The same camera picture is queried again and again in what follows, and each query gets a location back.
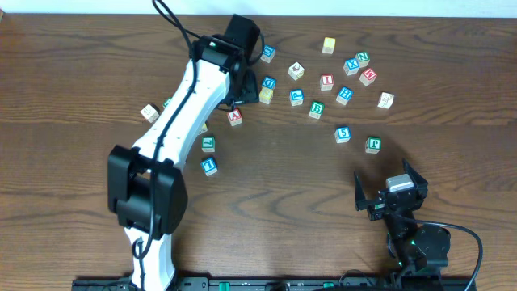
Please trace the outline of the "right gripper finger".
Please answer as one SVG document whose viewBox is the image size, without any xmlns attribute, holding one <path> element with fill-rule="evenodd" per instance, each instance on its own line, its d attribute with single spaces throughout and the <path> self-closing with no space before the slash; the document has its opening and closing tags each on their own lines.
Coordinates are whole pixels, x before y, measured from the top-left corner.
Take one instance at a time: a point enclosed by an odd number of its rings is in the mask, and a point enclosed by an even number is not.
<svg viewBox="0 0 517 291">
<path fill-rule="evenodd" d="M 355 179 L 355 205 L 367 205 L 368 200 L 366 199 L 366 196 L 364 195 L 362 183 L 356 172 L 354 172 L 354 179 Z"/>
<path fill-rule="evenodd" d="M 402 165 L 404 167 L 405 173 L 411 178 L 416 188 L 427 188 L 428 182 L 424 179 L 410 164 L 409 162 L 403 158 Z"/>
</svg>

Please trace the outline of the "red A block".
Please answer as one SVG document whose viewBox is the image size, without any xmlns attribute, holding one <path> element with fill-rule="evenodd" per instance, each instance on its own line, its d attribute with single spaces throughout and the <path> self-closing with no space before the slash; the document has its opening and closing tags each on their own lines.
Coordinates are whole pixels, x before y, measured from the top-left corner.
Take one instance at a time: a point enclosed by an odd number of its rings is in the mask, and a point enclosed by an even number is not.
<svg viewBox="0 0 517 291">
<path fill-rule="evenodd" d="M 242 123 L 242 114 L 238 108 L 227 113 L 229 123 L 232 126 L 237 126 Z"/>
</svg>

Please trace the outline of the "red I block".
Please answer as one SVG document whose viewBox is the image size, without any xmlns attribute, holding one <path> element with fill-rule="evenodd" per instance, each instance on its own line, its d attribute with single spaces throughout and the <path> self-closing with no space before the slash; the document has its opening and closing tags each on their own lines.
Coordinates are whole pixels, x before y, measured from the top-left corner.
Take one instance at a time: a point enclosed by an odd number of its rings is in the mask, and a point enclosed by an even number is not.
<svg viewBox="0 0 517 291">
<path fill-rule="evenodd" d="M 320 77 L 320 90 L 330 91 L 334 86 L 334 76 L 332 74 L 322 74 Z"/>
</svg>

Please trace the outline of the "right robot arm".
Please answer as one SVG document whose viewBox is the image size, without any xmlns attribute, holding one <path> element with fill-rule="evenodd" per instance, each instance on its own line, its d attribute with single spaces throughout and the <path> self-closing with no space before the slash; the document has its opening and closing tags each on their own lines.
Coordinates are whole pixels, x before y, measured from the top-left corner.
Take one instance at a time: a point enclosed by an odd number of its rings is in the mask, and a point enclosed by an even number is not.
<svg viewBox="0 0 517 291">
<path fill-rule="evenodd" d="M 451 235 L 442 226 L 416 221 L 414 211 L 427 198 L 428 182 L 406 160 L 402 164 L 405 173 L 386 179 L 385 188 L 372 199 L 364 195 L 356 175 L 355 208 L 365 210 L 370 221 L 385 223 L 402 270 L 438 273 L 448 265 Z"/>
</svg>

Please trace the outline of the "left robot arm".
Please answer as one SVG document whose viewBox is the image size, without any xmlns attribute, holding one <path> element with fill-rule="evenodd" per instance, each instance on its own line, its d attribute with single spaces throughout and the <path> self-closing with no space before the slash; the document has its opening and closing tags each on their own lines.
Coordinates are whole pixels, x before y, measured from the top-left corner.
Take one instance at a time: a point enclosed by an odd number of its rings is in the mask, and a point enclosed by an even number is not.
<svg viewBox="0 0 517 291">
<path fill-rule="evenodd" d="M 169 290 L 175 267 L 172 234 L 187 208 L 183 168 L 202 125 L 224 104 L 259 101 L 251 55 L 259 26 L 233 15 L 225 33 L 191 42 L 183 79 L 151 128 L 131 148 L 115 146 L 107 160 L 107 205 L 132 245 L 132 290 Z"/>
</svg>

